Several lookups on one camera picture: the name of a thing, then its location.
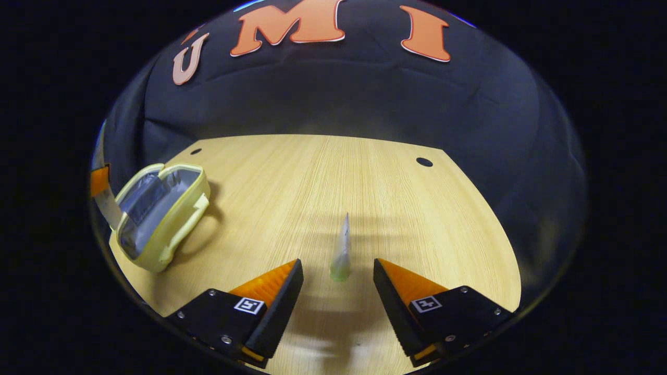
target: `green object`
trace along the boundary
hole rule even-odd
[[[331,267],[329,268],[329,276],[333,281],[344,282],[350,276],[350,218],[349,214],[345,215],[345,222],[338,236],[336,243],[335,254]]]

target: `wood grain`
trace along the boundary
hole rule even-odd
[[[248,135],[197,141],[167,165],[179,162],[204,168],[211,205],[172,263],[151,274],[111,241],[113,253],[162,316],[208,288],[230,290],[300,258],[303,288],[266,372],[414,370],[373,284],[375,258],[447,288],[472,286],[510,311],[518,307],[519,269],[507,236],[442,150],[353,137]],[[352,274],[337,283],[329,265],[348,212]]]

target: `wooden table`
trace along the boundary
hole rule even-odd
[[[518,307],[519,269],[507,236],[442,150],[354,137],[247,135],[197,141],[167,165],[174,163],[204,168],[211,186],[205,216],[160,274],[134,266],[111,241],[113,254],[162,316],[208,288],[230,290],[300,258],[301,294],[266,372],[414,370],[373,284],[375,258],[447,288],[469,285],[510,311]],[[348,212],[352,274],[337,283],[329,265]]]

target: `black background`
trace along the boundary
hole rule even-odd
[[[13,215],[5,241],[10,372],[225,373],[160,328],[113,279],[88,222],[85,181],[96,132],[133,75],[164,45],[240,3],[3,4],[13,21],[4,60],[16,66],[5,72],[5,103],[18,114],[5,124],[7,165],[15,165],[8,179],[16,181],[6,185],[19,208],[10,212],[27,214]],[[645,234],[664,222],[648,213],[647,197],[664,172],[646,161],[661,156],[665,136],[655,111],[665,98],[659,12],[618,1],[437,3],[552,86],[582,138],[591,199],[586,237],[552,293],[446,372],[657,371],[664,345],[649,333],[664,331],[666,315],[636,318],[661,294],[645,267],[660,261],[658,240]]]

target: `letter m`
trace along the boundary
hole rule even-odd
[[[297,22],[299,28],[289,37],[294,43],[339,41],[345,37],[345,33],[338,29],[338,4],[341,1],[303,0],[287,13],[273,5],[246,13],[239,18],[243,22],[239,42],[229,54],[237,57],[257,51],[261,47],[257,31],[271,45],[278,45]]]

